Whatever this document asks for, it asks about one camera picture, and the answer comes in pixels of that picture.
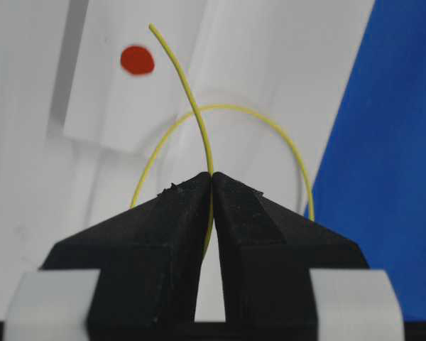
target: white backdrop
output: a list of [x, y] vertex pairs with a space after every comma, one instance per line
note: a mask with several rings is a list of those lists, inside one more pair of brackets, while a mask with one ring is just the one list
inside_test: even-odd
[[[314, 180], [372, 0], [0, 0], [0, 319], [23, 271], [59, 239], [127, 209], [149, 153], [189, 109], [165, 35], [200, 104], [249, 105], [297, 144]], [[148, 77], [119, 67], [131, 44]], [[205, 114], [216, 170], [302, 212], [290, 151], [260, 123]], [[195, 120], [170, 140], [140, 202], [206, 170]], [[216, 234], [196, 319], [223, 320]]]

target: white surface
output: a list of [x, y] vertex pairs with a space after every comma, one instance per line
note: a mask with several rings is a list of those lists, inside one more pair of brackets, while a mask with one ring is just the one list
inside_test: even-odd
[[[154, 141], [149, 132], [175, 118], [182, 95], [173, 67], [148, 30], [153, 22], [189, 65], [205, 0], [90, 1], [72, 83], [64, 133], [119, 151]], [[120, 67], [121, 51], [145, 46], [155, 60], [149, 76], [133, 77]]]
[[5, 341], [88, 341], [85, 327], [99, 270], [23, 275], [6, 314]]
[[[146, 155], [189, 107], [169, 60], [145, 31], [149, 22], [179, 55], [200, 104], [246, 104], [274, 118], [297, 144], [313, 179], [373, 4], [201, 1], [194, 8], [181, 6], [165, 21], [162, 2], [135, 1], [147, 14], [137, 13], [142, 22], [132, 23], [122, 0], [91, 0], [95, 7], [111, 7], [100, 12], [110, 25], [84, 32], [92, 43], [115, 37], [108, 42], [115, 52], [104, 50], [108, 58], [116, 53], [114, 65], [119, 67], [118, 51], [129, 43], [147, 45], [155, 56], [158, 80], [149, 77], [152, 83], [144, 90], [149, 98], [155, 98], [153, 87], [172, 90], [149, 102], [131, 92], [142, 89], [143, 79], [126, 79], [121, 69], [109, 66], [111, 83], [87, 77], [88, 84], [71, 89], [74, 74], [90, 70], [89, 49], [78, 46], [87, 2], [0, 0], [0, 319], [21, 274], [36, 269], [54, 242], [127, 209]], [[124, 14], [123, 27], [138, 26], [135, 34], [118, 34], [123, 27], [114, 18]], [[192, 32], [179, 36], [187, 28]], [[81, 52], [84, 62], [77, 60], [76, 66], [78, 47], [85, 55]], [[107, 86], [111, 89], [104, 92]], [[121, 90], [130, 91], [126, 101], [132, 110], [114, 102], [123, 100], [117, 97]], [[73, 109], [75, 98], [84, 100], [78, 102], [82, 109]], [[105, 101], [100, 114], [96, 105]], [[137, 115], [135, 108], [145, 114]], [[304, 210], [297, 167], [275, 134], [243, 114], [205, 116], [217, 170]], [[205, 169], [202, 140], [191, 120], [155, 163], [139, 202]], [[215, 238], [202, 266], [198, 301], [198, 320], [224, 319]]]
[[404, 341], [403, 316], [385, 271], [310, 273], [319, 341]]

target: yellow wire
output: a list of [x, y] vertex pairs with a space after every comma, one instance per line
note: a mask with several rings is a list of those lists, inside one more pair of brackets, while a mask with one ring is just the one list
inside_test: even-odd
[[[177, 57], [175, 57], [174, 53], [170, 49], [169, 45], [165, 42], [165, 39], [163, 38], [161, 33], [158, 31], [158, 29], [152, 23], [148, 26], [148, 28], [150, 29], [151, 33], [153, 33], [153, 35], [156, 37], [156, 39], [158, 39], [164, 51], [167, 53], [168, 57], [170, 58], [170, 61], [172, 61], [173, 66], [177, 70], [178, 77], [180, 78], [180, 81], [183, 85], [183, 89], [185, 89], [186, 96], [188, 100], [190, 101], [192, 111], [194, 112], [194, 115], [196, 116], [197, 124], [199, 125], [200, 133], [202, 135], [202, 140], [204, 141], [208, 172], [211, 175], [213, 175], [214, 170], [213, 170], [212, 148], [210, 146], [210, 141], [208, 139], [207, 130], [205, 129], [204, 120], [202, 119], [202, 116], [200, 115], [199, 108], [197, 106], [194, 96], [192, 95], [191, 88], [186, 80], [185, 73], [183, 72], [183, 69], [180, 66], [180, 63], [178, 62]], [[210, 209], [209, 209], [209, 217], [208, 217], [207, 234], [205, 236], [205, 243], [204, 243], [204, 256], [205, 256], [205, 253], [207, 252], [210, 237], [212, 235], [212, 228], [213, 228], [213, 194], [210, 195]]]
[[[263, 116], [262, 114], [259, 114], [255, 110], [242, 107], [239, 105], [233, 105], [233, 104], [211, 104], [211, 105], [204, 105], [199, 107], [199, 110], [201, 112], [207, 112], [215, 109], [229, 109], [229, 110], [235, 110], [237, 112], [243, 112], [245, 114], [249, 114], [257, 119], [260, 119], [267, 125], [269, 125], [271, 128], [273, 128], [286, 142], [286, 144], [290, 147], [290, 149], [293, 152], [293, 155], [295, 156], [295, 160], [297, 161], [303, 180], [305, 182], [306, 192], [307, 192], [307, 206], [309, 211], [309, 217], [312, 221], [315, 220], [315, 214], [314, 214], [314, 200], [312, 199], [312, 191], [311, 191], [311, 183], [310, 179], [307, 175], [305, 164], [303, 163], [303, 160], [301, 158], [300, 152], [298, 151], [297, 147], [293, 143], [292, 139], [286, 134], [286, 132], [281, 128], [279, 125], [277, 125], [273, 120], [269, 119], [268, 117]], [[160, 150], [164, 146], [164, 143], [167, 141], [169, 136], [176, 130], [176, 128], [179, 127], [184, 121], [186, 121], [189, 117], [192, 116], [192, 112], [188, 112], [184, 114], [182, 117], [180, 117], [164, 134], [164, 136], [159, 141], [158, 145], [156, 146], [155, 150], [150, 156], [150, 159], [147, 162], [146, 167], [143, 169], [141, 178], [139, 179], [139, 182], [136, 187], [136, 191], [134, 192], [133, 200], [131, 203], [131, 208], [136, 206], [137, 198], [139, 196], [139, 193], [141, 192], [142, 185], [147, 178], [148, 173], [150, 172], [151, 166], [155, 162], [155, 159], [158, 157], [158, 154], [160, 153]]]

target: blue panel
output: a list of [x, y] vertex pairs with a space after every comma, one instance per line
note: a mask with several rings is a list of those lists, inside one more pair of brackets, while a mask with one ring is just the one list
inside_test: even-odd
[[426, 319], [426, 0], [377, 1], [314, 187], [317, 221]]

